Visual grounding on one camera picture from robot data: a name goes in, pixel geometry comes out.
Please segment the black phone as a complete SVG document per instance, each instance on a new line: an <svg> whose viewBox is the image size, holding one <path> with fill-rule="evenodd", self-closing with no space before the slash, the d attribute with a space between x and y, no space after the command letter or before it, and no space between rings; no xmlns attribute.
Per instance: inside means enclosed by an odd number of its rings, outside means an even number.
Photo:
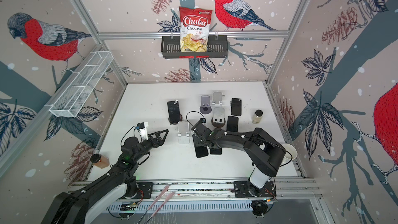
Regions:
<svg viewBox="0 0 398 224"><path fill-rule="evenodd" d="M209 155L208 148L203 144L201 139L196 134L193 134L192 138L196 157L207 157Z"/></svg>
<svg viewBox="0 0 398 224"><path fill-rule="evenodd" d="M222 148L210 148L209 149L211 155L221 155Z"/></svg>
<svg viewBox="0 0 398 224"><path fill-rule="evenodd" d="M167 109L169 113L170 124L177 124L178 122L182 121L178 100L167 102Z"/></svg>
<svg viewBox="0 0 398 224"><path fill-rule="evenodd" d="M239 98L231 99L231 115L232 116L241 116L242 112L242 100Z"/></svg>

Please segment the round wooden phone stand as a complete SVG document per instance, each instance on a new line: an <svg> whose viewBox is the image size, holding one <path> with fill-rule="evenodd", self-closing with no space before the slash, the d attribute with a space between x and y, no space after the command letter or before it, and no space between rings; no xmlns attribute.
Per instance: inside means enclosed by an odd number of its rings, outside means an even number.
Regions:
<svg viewBox="0 0 398 224"><path fill-rule="evenodd" d="M222 107L216 107L213 109L213 117L211 123L216 128L222 128L226 124L225 120L225 109Z"/></svg>

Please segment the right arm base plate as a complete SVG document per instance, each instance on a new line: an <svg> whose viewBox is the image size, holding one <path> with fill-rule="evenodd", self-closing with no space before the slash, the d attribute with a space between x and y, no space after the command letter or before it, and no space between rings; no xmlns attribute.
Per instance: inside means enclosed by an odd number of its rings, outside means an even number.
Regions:
<svg viewBox="0 0 398 224"><path fill-rule="evenodd" d="M236 198L276 198L276 187L274 182L267 181L265 185L259 189L250 181L235 181L231 190Z"/></svg>

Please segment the green phone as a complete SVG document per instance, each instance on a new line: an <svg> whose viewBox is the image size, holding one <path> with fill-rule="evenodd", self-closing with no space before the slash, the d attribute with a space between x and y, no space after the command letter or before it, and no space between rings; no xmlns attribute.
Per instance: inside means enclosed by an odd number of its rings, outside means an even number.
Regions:
<svg viewBox="0 0 398 224"><path fill-rule="evenodd" d="M229 116L227 120L226 130L228 132L238 132L239 118L236 116Z"/></svg>

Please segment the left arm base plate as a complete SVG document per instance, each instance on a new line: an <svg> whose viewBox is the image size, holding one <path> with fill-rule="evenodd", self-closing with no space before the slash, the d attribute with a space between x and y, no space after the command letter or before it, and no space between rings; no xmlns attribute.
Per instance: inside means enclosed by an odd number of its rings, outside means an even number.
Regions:
<svg viewBox="0 0 398 224"><path fill-rule="evenodd" d="M152 196L152 182L133 182L127 185L127 190L123 199L150 199Z"/></svg>

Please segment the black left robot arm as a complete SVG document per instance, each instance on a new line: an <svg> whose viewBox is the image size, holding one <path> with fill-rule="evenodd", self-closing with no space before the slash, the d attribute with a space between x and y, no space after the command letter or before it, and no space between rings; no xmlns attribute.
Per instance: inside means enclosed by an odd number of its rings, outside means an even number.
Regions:
<svg viewBox="0 0 398 224"><path fill-rule="evenodd" d="M168 129L148 134L141 142L130 137L121 146L121 155L113 167L97 180L70 194L62 192L53 200L43 224L90 224L116 200L137 192L134 173L139 160L162 146Z"/></svg>

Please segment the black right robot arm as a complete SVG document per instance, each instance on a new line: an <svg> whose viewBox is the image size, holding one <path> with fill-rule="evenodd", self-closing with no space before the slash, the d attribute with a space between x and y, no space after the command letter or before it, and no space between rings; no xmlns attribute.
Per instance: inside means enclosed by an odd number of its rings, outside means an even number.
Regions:
<svg viewBox="0 0 398 224"><path fill-rule="evenodd" d="M249 185L262 189L265 184L277 175L284 162L286 149L266 131L255 128L250 132L231 132L220 128L209 129L202 122L197 122L191 128L197 158L209 154L221 155L224 148L244 151L255 167L249 178Z"/></svg>

